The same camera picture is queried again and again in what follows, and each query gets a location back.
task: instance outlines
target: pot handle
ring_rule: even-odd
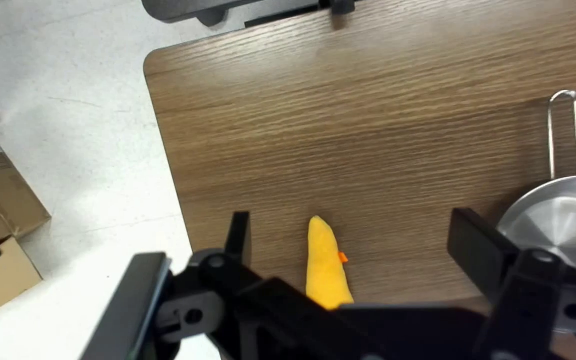
[[[548,99],[548,161],[550,161],[550,179],[556,178],[555,171],[555,134],[552,134],[552,103],[569,95],[572,99],[572,122],[575,122],[575,146],[576,146],[576,90],[558,90]]]

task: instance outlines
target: wood grain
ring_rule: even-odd
[[[252,267],[302,288],[322,214],[359,302],[471,297],[451,208],[494,222],[548,179],[545,97],[576,87],[576,1],[360,1],[158,49],[146,78],[195,248],[251,209]]]

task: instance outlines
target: metal pot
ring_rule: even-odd
[[[576,138],[576,92],[560,90],[548,101],[550,181],[517,200],[498,229],[521,248],[545,248],[576,267],[576,175],[556,178],[555,171],[552,103],[563,95],[572,99]]]

